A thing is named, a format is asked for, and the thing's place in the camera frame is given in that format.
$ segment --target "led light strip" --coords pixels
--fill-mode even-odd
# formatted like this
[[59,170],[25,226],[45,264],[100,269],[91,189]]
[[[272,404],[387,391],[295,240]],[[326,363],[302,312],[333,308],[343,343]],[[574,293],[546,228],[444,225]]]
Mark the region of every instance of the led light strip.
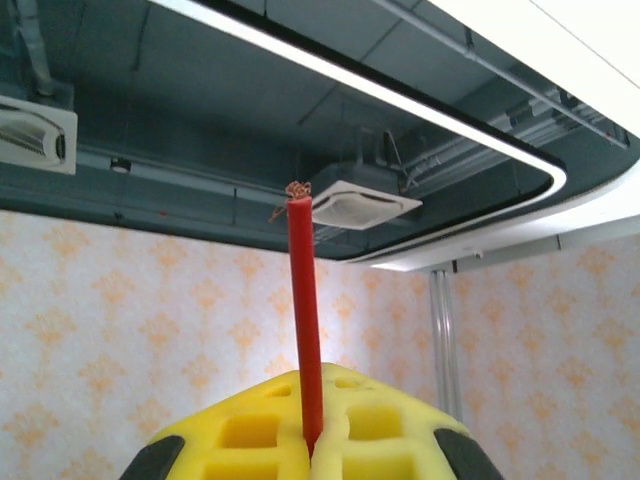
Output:
[[469,138],[551,177],[551,184],[533,198],[478,217],[471,223],[539,202],[556,193],[567,181],[562,163],[551,155],[232,2],[151,1]]

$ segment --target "wall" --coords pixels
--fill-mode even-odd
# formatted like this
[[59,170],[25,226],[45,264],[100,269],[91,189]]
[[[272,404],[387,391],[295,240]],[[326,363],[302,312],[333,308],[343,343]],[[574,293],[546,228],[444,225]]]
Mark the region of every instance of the wall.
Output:
[[640,471],[640,236],[457,275],[464,421],[510,479]]
[[[427,278],[320,261],[322,353],[433,399]],[[0,478],[118,478],[295,368],[288,257],[0,212]]]

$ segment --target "red stick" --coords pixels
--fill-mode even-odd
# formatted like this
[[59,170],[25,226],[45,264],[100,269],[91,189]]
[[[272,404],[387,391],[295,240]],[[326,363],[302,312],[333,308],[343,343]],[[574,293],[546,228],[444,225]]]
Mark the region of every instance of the red stick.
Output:
[[322,366],[313,253],[311,197],[288,202],[289,255],[296,317],[300,388],[302,390],[302,431],[309,458],[322,432]]

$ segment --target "dark gray ceiling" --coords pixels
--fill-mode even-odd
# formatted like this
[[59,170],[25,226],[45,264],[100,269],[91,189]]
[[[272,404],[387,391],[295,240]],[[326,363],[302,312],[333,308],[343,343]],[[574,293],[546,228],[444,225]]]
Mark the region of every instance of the dark gray ceiling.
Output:
[[[257,189],[281,191],[323,166],[355,155],[360,127],[389,130],[403,153],[450,136],[396,108],[337,86],[303,67],[144,0],[39,0],[54,77],[74,84],[79,142],[85,152],[188,170]],[[262,13],[263,0],[236,3]],[[426,1],[405,6],[464,41],[463,25]],[[528,99],[477,64],[399,21],[369,0],[269,0],[268,18],[481,119]],[[0,8],[0,41],[10,47]],[[475,38],[476,50],[547,88],[542,77]],[[570,171],[564,193],[606,181],[638,158],[590,133],[550,144]],[[437,230],[516,196],[503,164],[472,183],[424,198],[402,226],[343,233],[317,246],[349,257]],[[285,225],[267,224],[272,205],[235,202],[184,187],[124,178],[82,165],[75,178],[0,166],[0,206],[131,228],[283,250]],[[475,192],[469,201],[470,192]]]

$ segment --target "yellow foam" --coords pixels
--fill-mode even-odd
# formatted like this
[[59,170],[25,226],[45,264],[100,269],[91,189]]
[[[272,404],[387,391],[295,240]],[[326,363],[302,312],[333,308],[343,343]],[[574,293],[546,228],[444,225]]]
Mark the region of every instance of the yellow foam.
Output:
[[323,364],[324,430],[309,467],[300,382],[289,372],[178,422],[167,480],[454,480],[433,431],[453,418],[369,377]]

